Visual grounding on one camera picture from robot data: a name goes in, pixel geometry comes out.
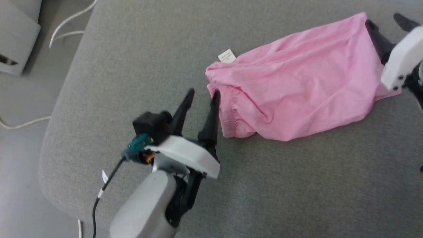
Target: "clothing tag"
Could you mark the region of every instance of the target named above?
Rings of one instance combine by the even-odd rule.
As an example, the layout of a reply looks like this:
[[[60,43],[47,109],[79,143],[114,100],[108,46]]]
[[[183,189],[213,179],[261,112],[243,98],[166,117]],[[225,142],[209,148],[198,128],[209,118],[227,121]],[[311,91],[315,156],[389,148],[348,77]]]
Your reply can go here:
[[[107,183],[107,180],[109,180],[109,178],[107,177],[106,172],[104,170],[102,172],[102,177],[103,177],[103,182]]]
[[[236,57],[235,55],[232,53],[232,50],[228,49],[227,51],[221,53],[218,58],[220,59],[220,62],[222,63],[232,63]]]

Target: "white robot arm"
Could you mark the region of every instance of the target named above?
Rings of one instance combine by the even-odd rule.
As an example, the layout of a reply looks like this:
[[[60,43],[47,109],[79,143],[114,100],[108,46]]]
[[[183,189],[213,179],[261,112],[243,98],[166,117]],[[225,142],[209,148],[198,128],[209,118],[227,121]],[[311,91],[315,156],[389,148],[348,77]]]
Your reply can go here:
[[[408,88],[423,108],[423,26],[399,13],[394,14],[394,20],[401,29],[409,32],[397,45],[389,42],[371,20],[365,23],[385,66],[381,82],[389,90]]]
[[[151,165],[152,173],[113,218],[112,238],[174,237],[182,216],[194,205],[202,179],[217,179],[220,92],[213,96],[197,140],[182,137],[193,98],[191,89],[173,117],[168,112],[146,112],[133,122],[137,137],[122,154],[123,160]]]

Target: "gray sofa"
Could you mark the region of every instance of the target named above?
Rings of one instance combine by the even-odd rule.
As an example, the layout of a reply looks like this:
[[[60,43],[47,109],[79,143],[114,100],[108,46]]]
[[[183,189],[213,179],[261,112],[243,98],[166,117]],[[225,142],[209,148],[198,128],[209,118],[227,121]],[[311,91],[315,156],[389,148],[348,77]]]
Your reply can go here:
[[[204,71],[231,48],[260,45],[366,11],[390,39],[404,33],[390,0],[101,0],[45,135],[39,179],[59,209],[91,222],[102,186],[144,111],[173,113],[196,90],[184,135],[208,112]],[[217,180],[205,180],[177,237],[423,237],[423,123],[409,92],[377,102],[363,121],[289,142],[219,136]],[[97,209],[112,217],[150,172],[125,163]]]

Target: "gray floor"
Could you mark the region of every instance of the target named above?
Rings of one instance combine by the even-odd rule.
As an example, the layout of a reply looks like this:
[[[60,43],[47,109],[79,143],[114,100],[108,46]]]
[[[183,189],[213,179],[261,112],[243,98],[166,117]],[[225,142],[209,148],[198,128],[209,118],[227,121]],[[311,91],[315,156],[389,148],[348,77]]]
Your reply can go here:
[[[50,115],[81,36],[57,41],[48,48],[56,26],[90,4],[86,0],[43,0],[41,33],[22,77],[0,74],[0,117],[10,125]],[[83,30],[89,14],[61,32]],[[38,161],[47,121],[20,129],[0,128],[0,237],[76,238],[76,219],[59,211],[38,185]],[[84,226],[92,237],[92,225]],[[98,231],[97,237],[107,237]]]

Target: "black cable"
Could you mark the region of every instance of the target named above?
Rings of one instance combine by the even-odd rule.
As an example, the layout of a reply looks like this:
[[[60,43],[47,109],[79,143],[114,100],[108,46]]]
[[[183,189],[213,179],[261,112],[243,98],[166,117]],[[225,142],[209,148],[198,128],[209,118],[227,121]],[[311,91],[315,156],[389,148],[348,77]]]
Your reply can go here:
[[[94,226],[94,231],[93,231],[93,238],[96,238],[96,209],[97,209],[97,205],[99,204],[100,201],[100,197],[101,197],[101,193],[104,192],[107,188],[107,186],[109,185],[110,181],[112,180],[112,178],[115,176],[115,173],[117,172],[117,170],[119,169],[119,167],[122,165],[122,163],[126,161],[126,157],[122,157],[121,160],[119,161],[119,163],[116,165],[116,167],[113,169],[112,173],[109,176],[109,179],[106,181],[106,183],[103,185],[103,188],[100,190],[99,195],[96,198],[96,202],[94,203],[94,207],[93,207],[93,226]]]

